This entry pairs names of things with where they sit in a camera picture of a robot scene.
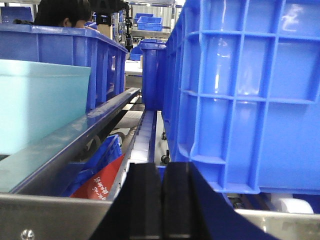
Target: black hair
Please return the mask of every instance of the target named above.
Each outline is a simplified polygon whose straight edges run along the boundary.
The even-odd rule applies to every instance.
[[[88,21],[91,14],[88,0],[41,0],[34,25],[61,26],[69,18],[74,27],[79,20]]]

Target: light blue plastic box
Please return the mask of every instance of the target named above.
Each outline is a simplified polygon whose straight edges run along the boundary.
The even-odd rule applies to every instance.
[[[90,67],[0,59],[0,155],[86,113]]]

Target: person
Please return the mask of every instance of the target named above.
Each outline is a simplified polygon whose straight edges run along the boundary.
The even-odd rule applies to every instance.
[[[41,0],[34,25],[83,29],[91,16],[88,0]]]

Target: blue plastic bin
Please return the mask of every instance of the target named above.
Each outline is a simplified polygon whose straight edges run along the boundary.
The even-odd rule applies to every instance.
[[[186,1],[167,41],[173,161],[218,192],[320,194],[319,12],[314,0]]]
[[[163,41],[161,39],[146,38],[140,41],[139,44],[140,43],[163,43]]]
[[[95,29],[97,30],[98,29],[98,25],[95,21],[87,21],[85,24],[84,24],[85,27],[90,27],[92,29]]]
[[[124,91],[127,52],[91,29],[0,24],[0,59],[90,67],[87,111]]]
[[[137,13],[133,19],[133,23],[136,24],[140,17],[154,17],[153,13]]]
[[[148,17],[142,16],[137,21],[138,30],[146,30],[146,31],[162,31],[162,17]]]
[[[134,47],[130,52],[130,59],[134,61],[140,61],[142,51],[139,46]]]
[[[1,24],[13,24],[15,19],[33,21],[29,6],[1,6]]]
[[[112,161],[122,155],[118,135],[111,135],[106,138],[94,155],[88,162],[72,162],[61,173],[61,177],[65,179],[65,183],[69,183],[62,190],[62,197],[72,195],[87,180],[101,171]]]
[[[140,42],[143,52],[142,101],[146,110],[158,111],[164,106],[166,45]]]

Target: red plastic bag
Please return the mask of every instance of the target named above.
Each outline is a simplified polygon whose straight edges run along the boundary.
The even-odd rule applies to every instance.
[[[124,155],[105,166],[96,175],[86,181],[70,197],[80,199],[106,200],[115,181]]]

